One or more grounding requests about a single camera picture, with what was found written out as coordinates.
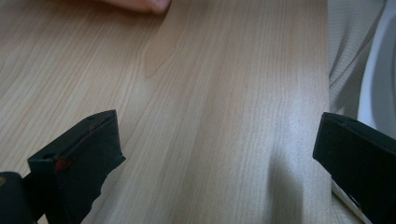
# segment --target wood grain surface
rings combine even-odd
[[[324,0],[174,0],[166,15],[0,1],[0,170],[117,109],[127,161],[86,223],[329,223]]]

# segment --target white object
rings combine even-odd
[[[396,139],[396,0],[376,28],[361,84],[358,120]]]

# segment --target wooden table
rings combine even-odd
[[[329,223],[328,91],[324,0],[0,1],[0,170],[118,111],[127,161],[87,223]]]

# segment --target light wooden tabletop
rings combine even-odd
[[[163,16],[0,1],[0,170],[117,109],[127,160],[87,223],[328,223],[325,0],[174,0]]]

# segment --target gray fabric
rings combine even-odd
[[[358,116],[361,81],[385,0],[328,0],[330,111]],[[332,196],[332,223],[361,223]]]

